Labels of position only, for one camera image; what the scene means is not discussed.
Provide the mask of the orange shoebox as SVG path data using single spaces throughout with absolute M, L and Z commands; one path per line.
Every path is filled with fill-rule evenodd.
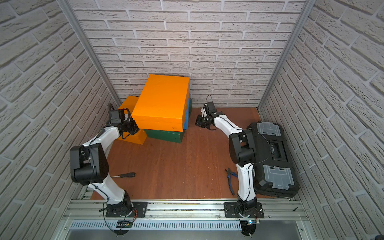
M 132 113 L 140 129 L 182 132 L 190 78 L 150 75 Z
M 124 111 L 125 121 L 123 124 L 124 132 L 118 140 L 143 145 L 147 139 L 147 134 L 144 130 L 139 129 L 136 122 L 131 117 L 131 113 L 133 112 L 138 100 L 139 97 L 128 96 L 119 107 L 119 110 Z

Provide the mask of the blue shoebox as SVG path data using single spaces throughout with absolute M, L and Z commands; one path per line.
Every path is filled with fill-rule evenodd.
M 191 114 L 191 105 L 192 105 L 192 99 L 189 99 L 188 105 L 187 105 L 185 122 L 184 122 L 184 130 L 187 130 L 189 128 L 189 118 L 190 118 L 190 114 Z

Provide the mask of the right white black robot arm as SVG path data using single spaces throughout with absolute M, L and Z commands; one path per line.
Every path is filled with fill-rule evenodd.
M 224 113 L 217 111 L 213 102 L 203 105 L 196 125 L 207 129 L 213 125 L 229 138 L 230 157 L 238 171 L 239 213 L 245 215 L 254 210 L 257 206 L 257 197 L 254 189 L 253 167 L 257 150 L 253 132 L 234 124 Z

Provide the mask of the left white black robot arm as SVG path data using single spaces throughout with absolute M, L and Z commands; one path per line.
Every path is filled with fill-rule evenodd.
M 128 108 L 114 109 L 109 104 L 109 114 L 110 119 L 95 137 L 70 149 L 71 178 L 74 183 L 95 190 L 106 200 L 102 211 L 112 216 L 126 216 L 132 212 L 133 205 L 127 191 L 118 187 L 110 176 L 105 150 L 124 134 L 136 134 L 139 127 Z

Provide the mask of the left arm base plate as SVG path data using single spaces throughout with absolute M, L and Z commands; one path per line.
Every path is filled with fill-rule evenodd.
M 107 218 L 144 218 L 147 212 L 148 202 L 131 202 L 127 206 L 117 204 L 116 207 L 108 205 L 105 207 L 105 217 Z

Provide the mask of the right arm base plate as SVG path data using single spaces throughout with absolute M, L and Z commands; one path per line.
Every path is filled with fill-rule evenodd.
M 227 219 L 263 219 L 265 217 L 262 204 L 245 208 L 240 202 L 224 202 L 224 213 Z

